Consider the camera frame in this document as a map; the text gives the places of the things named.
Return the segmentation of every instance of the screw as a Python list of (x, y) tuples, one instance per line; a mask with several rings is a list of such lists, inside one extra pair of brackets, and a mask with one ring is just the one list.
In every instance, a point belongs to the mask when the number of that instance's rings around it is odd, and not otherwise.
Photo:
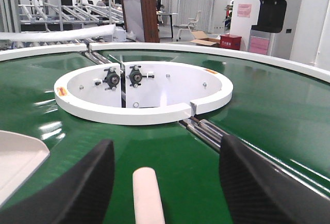
[(111, 83), (118, 84), (118, 82), (119, 82), (119, 79), (117, 77), (112, 77), (111, 78)]
[(135, 81), (141, 81), (141, 75), (140, 75), (140, 74), (135, 74), (135, 75), (133, 76), (133, 79), (134, 79)]

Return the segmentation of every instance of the pink sign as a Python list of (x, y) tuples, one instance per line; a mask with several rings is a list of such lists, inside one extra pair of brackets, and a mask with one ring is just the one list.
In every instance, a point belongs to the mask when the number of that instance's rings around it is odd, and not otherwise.
[(238, 4), (237, 16), (243, 18), (249, 18), (251, 14), (251, 4)]
[(266, 55), (268, 52), (269, 39), (261, 37), (251, 37), (249, 52)]

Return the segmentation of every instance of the white cylinder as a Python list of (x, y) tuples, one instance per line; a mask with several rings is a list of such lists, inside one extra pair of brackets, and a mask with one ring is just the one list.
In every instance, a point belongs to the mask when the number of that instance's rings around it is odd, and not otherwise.
[(142, 167), (133, 173), (136, 224), (165, 224), (155, 170)]

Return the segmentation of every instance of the cardboard box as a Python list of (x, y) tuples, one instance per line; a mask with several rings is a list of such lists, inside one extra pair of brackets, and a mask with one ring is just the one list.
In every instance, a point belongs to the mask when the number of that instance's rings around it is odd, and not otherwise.
[(241, 39), (242, 37), (231, 34), (221, 35), (220, 47), (223, 49), (240, 50)]
[(194, 40), (191, 42), (202, 46), (220, 47), (220, 39), (210, 38), (203, 31), (193, 31)]

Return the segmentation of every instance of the red box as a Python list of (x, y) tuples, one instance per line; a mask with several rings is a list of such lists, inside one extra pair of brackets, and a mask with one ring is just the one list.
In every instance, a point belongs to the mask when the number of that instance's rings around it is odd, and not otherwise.
[(223, 49), (240, 50), (242, 37), (224, 34), (221, 35), (220, 47)]

